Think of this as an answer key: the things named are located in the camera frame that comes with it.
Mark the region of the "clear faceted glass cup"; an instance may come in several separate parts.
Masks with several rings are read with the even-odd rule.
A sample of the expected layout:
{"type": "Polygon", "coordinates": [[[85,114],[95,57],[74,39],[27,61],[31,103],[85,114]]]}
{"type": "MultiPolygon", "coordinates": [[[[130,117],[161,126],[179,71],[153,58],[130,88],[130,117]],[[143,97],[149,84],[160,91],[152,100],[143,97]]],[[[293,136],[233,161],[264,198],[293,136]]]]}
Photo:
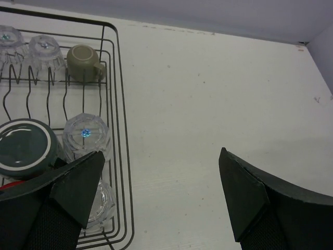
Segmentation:
{"type": "Polygon", "coordinates": [[[21,32],[1,25],[1,71],[10,64],[22,64],[29,51],[21,32]]]}
{"type": "Polygon", "coordinates": [[[110,160],[111,134],[108,126],[99,117],[81,113],[69,119],[62,134],[62,144],[67,162],[101,151],[105,161],[110,160]]]}
{"type": "Polygon", "coordinates": [[[54,81],[65,70],[65,60],[58,42],[48,35],[34,36],[29,42],[31,67],[33,73],[40,80],[48,80],[49,73],[54,81]]]}
{"type": "Polygon", "coordinates": [[[86,229],[81,233],[93,233],[104,229],[116,211],[116,198],[109,183],[99,180],[86,229]]]}

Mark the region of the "red ceramic mug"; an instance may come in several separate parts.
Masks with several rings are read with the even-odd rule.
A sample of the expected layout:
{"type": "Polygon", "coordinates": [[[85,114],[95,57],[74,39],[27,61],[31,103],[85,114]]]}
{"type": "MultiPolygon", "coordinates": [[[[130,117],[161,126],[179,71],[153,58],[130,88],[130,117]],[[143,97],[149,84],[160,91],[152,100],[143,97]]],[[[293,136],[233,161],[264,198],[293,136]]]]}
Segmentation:
{"type": "Polygon", "coordinates": [[[3,186],[0,187],[0,191],[6,190],[6,189],[11,188],[13,186],[20,185],[23,182],[24,181],[16,181],[16,182],[11,182],[11,183],[5,184],[5,185],[3,185],[3,186]]]}

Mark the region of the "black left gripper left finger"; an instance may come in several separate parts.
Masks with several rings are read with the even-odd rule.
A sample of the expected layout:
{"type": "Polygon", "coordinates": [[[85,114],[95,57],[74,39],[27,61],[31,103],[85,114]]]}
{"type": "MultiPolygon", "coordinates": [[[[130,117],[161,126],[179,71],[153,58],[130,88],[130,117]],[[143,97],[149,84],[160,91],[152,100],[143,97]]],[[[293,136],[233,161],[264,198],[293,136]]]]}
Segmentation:
{"type": "Polygon", "coordinates": [[[1,189],[1,249],[75,249],[105,164],[91,152],[1,189]]]}

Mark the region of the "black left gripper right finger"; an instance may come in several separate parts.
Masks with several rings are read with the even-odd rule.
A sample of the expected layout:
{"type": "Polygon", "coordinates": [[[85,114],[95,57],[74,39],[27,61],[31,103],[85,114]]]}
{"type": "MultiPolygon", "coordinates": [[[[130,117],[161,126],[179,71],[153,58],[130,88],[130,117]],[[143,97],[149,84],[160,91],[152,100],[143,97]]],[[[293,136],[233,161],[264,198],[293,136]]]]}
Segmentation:
{"type": "Polygon", "coordinates": [[[332,249],[332,197],[221,149],[219,169],[235,241],[242,249],[332,249]]]}

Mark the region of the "dark green ceramic mug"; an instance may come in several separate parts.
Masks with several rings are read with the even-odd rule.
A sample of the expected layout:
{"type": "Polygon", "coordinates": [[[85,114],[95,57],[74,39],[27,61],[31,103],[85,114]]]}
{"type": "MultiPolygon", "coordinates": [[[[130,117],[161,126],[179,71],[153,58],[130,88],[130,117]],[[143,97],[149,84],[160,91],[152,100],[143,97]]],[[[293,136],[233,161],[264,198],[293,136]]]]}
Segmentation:
{"type": "Polygon", "coordinates": [[[29,180],[65,166],[65,154],[54,131],[35,119],[1,125],[1,176],[29,180]]]}

